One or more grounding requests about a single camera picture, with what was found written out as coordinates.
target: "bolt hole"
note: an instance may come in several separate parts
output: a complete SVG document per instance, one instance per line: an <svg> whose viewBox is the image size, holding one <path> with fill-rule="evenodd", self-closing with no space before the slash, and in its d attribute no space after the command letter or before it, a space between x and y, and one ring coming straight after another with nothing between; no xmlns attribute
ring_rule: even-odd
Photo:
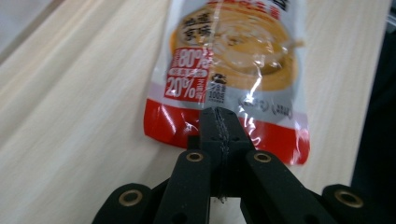
<svg viewBox="0 0 396 224"><path fill-rule="evenodd" d="M269 162L269 161L271 160L271 157L268 156L268 155L265 154L265 153L256 153L256 154L254 155L254 159L255 159L256 161L260 161L260 162Z"/></svg>
<svg viewBox="0 0 396 224"><path fill-rule="evenodd" d="M123 192L119 197L119 203L123 206L129 207L140 203L143 199L143 194L140 190L131 189Z"/></svg>
<svg viewBox="0 0 396 224"><path fill-rule="evenodd" d="M184 213L177 213L172 216L172 224L184 224L187 223L187 217Z"/></svg>
<svg viewBox="0 0 396 224"><path fill-rule="evenodd" d="M339 189L334 193L334 196L340 203L343 203L349 207L363 207L363 200L349 191Z"/></svg>
<svg viewBox="0 0 396 224"><path fill-rule="evenodd" d="M201 153L192 152L187 155L188 161L201 161L204 158L204 155Z"/></svg>
<svg viewBox="0 0 396 224"><path fill-rule="evenodd" d="M304 221L306 224L319 224L320 223L318 218L313 215L306 215L304 217Z"/></svg>

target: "package illustration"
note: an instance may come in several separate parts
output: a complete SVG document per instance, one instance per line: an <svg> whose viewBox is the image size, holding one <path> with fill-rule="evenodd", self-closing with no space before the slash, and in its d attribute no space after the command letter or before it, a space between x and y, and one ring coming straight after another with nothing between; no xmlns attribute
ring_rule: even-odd
<svg viewBox="0 0 396 224"><path fill-rule="evenodd" d="M303 0L173 0L155 64L145 134L177 147L199 111L232 110L257 149L288 164L309 154Z"/></svg>

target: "light wood surface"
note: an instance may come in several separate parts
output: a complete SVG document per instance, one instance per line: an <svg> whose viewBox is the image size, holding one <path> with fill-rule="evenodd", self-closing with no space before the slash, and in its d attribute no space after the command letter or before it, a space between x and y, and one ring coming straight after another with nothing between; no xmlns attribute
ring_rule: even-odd
<svg viewBox="0 0 396 224"><path fill-rule="evenodd" d="M0 0L0 63L64 0Z"/></svg>
<svg viewBox="0 0 396 224"><path fill-rule="evenodd" d="M67 0L0 65L0 223L91 223L117 187L171 174L182 150L142 130L168 3ZM315 192L349 184L388 10L307 1L311 154L291 170ZM238 200L211 210L244 223Z"/></svg>

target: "wooden table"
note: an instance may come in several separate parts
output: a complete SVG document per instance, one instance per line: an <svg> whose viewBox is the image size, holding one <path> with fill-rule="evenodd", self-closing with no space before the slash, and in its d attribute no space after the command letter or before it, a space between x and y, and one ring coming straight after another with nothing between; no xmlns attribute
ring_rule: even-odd
<svg viewBox="0 0 396 224"><path fill-rule="evenodd" d="M306 165L349 184L389 0L307 1ZM0 66L0 223L90 223L108 195L167 178L179 148L143 134L169 1L67 0ZM211 223L244 223L238 200Z"/></svg>

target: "plastic food pouch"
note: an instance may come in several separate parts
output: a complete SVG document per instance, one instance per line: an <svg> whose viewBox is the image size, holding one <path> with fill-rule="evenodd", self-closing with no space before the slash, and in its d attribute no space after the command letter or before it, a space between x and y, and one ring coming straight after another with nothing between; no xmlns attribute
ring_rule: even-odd
<svg viewBox="0 0 396 224"><path fill-rule="evenodd" d="M173 0L152 74L145 134L177 147L199 111L232 110L257 149L288 164L309 153L304 1Z"/></svg>

